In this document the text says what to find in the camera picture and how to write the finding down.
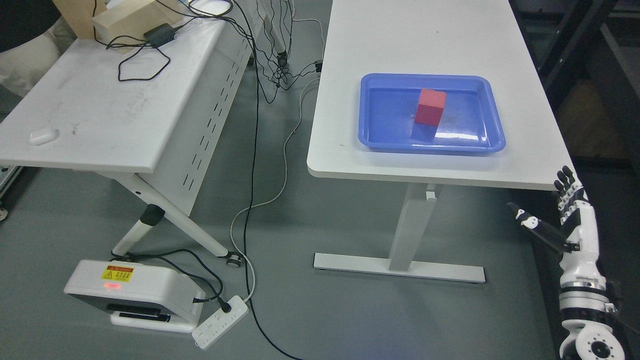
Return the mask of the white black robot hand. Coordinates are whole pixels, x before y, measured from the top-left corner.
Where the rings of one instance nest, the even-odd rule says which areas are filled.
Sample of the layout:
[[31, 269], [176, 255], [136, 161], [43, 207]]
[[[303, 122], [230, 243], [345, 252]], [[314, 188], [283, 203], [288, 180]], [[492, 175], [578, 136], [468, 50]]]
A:
[[557, 172], [553, 185], [560, 228], [530, 214], [516, 203], [509, 202], [507, 207], [522, 228], [561, 256], [561, 287], [585, 283], [588, 287], [603, 289], [606, 279], [597, 266], [600, 256], [597, 219], [585, 187], [566, 165]]

